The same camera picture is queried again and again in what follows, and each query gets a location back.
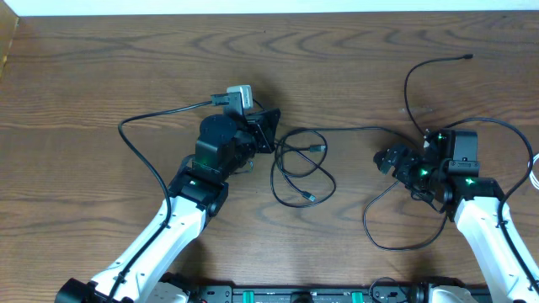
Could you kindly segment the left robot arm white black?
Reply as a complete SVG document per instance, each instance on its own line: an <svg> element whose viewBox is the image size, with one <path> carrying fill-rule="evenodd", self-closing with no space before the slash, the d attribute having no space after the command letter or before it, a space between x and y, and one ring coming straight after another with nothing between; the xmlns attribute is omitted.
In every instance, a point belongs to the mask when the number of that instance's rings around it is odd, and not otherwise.
<svg viewBox="0 0 539 303"><path fill-rule="evenodd" d="M272 153L280 110L243 114L226 109L206 117L190 165L183 164L152 221L103 272L69 279L57 302L187 302L191 290L166 273L174 259L215 217L228 196L227 179L257 153Z"/></svg>

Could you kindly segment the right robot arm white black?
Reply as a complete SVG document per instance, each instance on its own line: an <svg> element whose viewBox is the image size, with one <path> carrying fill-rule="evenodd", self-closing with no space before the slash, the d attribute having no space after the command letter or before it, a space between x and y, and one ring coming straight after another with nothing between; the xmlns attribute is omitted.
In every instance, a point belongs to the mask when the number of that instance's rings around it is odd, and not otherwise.
<svg viewBox="0 0 539 303"><path fill-rule="evenodd" d="M478 262L494 302L536 302L538 267L522 241L493 178L479 175L478 135L442 129L426 136L424 150L397 144L373 158L414 199L456 224Z"/></svg>

